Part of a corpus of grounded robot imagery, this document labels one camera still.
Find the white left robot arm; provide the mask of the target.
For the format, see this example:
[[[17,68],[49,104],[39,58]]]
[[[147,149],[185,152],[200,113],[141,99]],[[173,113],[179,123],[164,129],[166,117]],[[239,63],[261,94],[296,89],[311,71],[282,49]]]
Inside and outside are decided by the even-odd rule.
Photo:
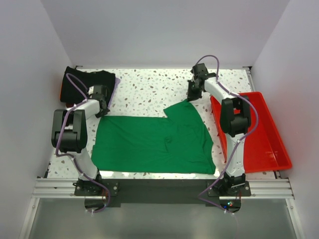
[[[87,150],[87,120],[98,119],[108,113],[108,97],[111,93],[105,85],[93,85],[80,93],[81,98],[67,100],[66,109],[55,110],[51,143],[57,157],[69,157],[73,162],[78,172],[75,187],[80,193],[108,196],[99,169]]]

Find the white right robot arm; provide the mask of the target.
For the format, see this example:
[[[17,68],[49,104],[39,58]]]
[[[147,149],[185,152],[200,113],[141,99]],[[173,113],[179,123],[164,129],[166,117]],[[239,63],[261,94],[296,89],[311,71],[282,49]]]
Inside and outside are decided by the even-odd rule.
[[[187,100],[195,101],[202,97],[203,92],[208,92],[221,106],[219,125],[226,136],[227,160],[220,179],[216,180],[211,188],[232,196],[238,193],[246,182],[244,143],[251,126],[249,98],[227,89],[219,82],[217,74],[209,73],[203,63],[194,65],[191,73]]]

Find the green t shirt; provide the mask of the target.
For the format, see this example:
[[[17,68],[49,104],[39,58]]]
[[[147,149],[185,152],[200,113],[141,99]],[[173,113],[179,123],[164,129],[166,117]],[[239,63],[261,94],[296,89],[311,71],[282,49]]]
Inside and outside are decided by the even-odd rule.
[[[91,159],[99,170],[214,174],[213,141],[196,108],[182,101],[165,117],[106,116]]]

